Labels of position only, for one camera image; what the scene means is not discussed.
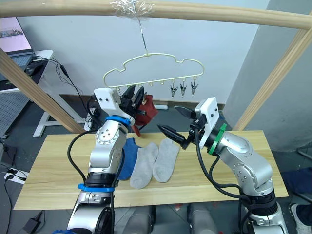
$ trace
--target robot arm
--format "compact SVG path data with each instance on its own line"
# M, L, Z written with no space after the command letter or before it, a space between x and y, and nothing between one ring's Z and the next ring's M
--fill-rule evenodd
M272 168L269 162L255 152L251 144L243 137L215 129L219 118L215 97L198 104L195 111L185 107L175 107L181 114L190 118L187 139L166 125L159 125L160 130L170 139L186 149L190 143L196 145L197 156L207 179L222 193L240 198L248 210L251 233L287 234L286 225L280 206L277 204L272 183ZM208 148L211 155L219 156L227 164L237 179L240 194L234 195L221 189L207 172L201 158L200 149Z
M144 97L140 88L134 96L131 86L119 97L116 90L100 88L95 96L100 107L109 114L96 132L96 144L90 155L88 176L70 217L67 230L77 234L111 234L114 231L114 190L122 168L128 128L134 124Z

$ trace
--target wooden table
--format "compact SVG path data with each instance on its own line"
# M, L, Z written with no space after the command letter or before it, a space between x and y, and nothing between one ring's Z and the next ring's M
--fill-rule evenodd
M245 137L253 148L264 156L273 168L273 183L277 197L288 196L276 162L270 151L263 131L233 131ZM81 183L81 177L67 159L67 147L75 135L48 135L30 175L15 204L16 210L57 210L72 209ZM145 133L135 137L142 147L150 142L157 145L165 138L162 133ZM94 134L82 136L72 148L76 164L87 174L90 152L95 145ZM209 168L215 157L202 150L204 162ZM220 161L214 170L214 179L219 183L236 183L235 176L226 164ZM227 189L237 193L237 189ZM202 201L233 200L218 192L204 176L197 160L195 146L180 150L172 177L167 183L159 183L154 178L143 189L130 187L129 180L120 181L115 192L115 207L143 206Z

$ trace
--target laptop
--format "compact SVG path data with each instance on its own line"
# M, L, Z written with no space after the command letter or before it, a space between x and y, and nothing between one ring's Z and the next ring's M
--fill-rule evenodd
M34 54L16 17L0 18L0 48L25 71ZM0 81L7 80L0 74Z

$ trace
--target monitor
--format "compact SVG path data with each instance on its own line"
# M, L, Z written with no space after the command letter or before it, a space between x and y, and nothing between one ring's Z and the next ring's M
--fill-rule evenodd
M33 52L16 17L0 19L0 48L8 55Z

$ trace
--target white desk leg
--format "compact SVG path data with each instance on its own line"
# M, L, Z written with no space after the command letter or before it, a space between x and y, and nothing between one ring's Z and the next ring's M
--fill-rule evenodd
M50 115L47 112L44 112L39 124L35 130L35 133L33 134L33 137L41 137L44 129L46 126L57 126L57 125L61 125L59 122L57 121L49 121ZM76 120L77 123L84 123L87 124L83 119L81 120Z
M68 105L68 103L59 95L52 91L51 86L46 81L45 77L42 76L40 82L44 85L44 87L41 87L51 98L54 99L54 101L60 105L71 117L73 117L75 120L83 120L80 115L74 109Z
M84 119L70 106L68 103L59 95L52 91L49 83L46 81L45 77L42 76L40 79L41 88L51 97L53 100L60 105L77 123L84 123ZM39 124L33 134L33 137L41 137L46 126L56 126L61 125L57 121L49 121L50 115L44 112Z

